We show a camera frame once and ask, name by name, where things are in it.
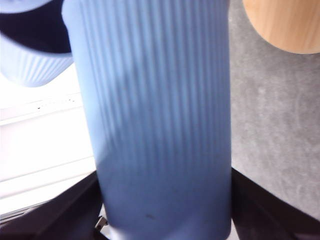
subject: blue ribbed bottle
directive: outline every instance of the blue ribbed bottle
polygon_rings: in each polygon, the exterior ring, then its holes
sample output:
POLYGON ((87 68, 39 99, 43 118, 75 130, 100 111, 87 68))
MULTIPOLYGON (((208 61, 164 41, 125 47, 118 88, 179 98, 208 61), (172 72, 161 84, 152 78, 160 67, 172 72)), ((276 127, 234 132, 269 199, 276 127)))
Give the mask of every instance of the blue ribbed bottle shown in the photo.
POLYGON ((65 0, 112 240, 224 240, 228 0, 65 0))

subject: ribbed texture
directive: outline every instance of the ribbed texture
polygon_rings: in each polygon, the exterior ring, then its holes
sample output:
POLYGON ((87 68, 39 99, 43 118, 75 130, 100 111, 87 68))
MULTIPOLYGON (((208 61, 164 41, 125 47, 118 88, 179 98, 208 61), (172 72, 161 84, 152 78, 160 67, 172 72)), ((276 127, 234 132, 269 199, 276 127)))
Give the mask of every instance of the ribbed texture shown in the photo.
POLYGON ((1 36, 1 72, 26 87, 49 83, 73 62, 70 53, 46 53, 23 47, 1 36))
POLYGON ((228 5, 64 3, 112 239, 220 240, 228 232, 228 5), (192 227, 161 237, 160 225, 182 219, 192 227))

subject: gray floor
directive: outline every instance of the gray floor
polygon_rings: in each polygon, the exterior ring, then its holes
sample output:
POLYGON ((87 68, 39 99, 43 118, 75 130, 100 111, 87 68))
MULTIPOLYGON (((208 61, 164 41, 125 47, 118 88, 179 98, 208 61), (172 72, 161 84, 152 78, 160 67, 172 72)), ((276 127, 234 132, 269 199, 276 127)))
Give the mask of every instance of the gray floor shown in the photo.
POLYGON ((231 0, 229 32, 232 165, 320 220, 320 54, 264 41, 241 0, 231 0))

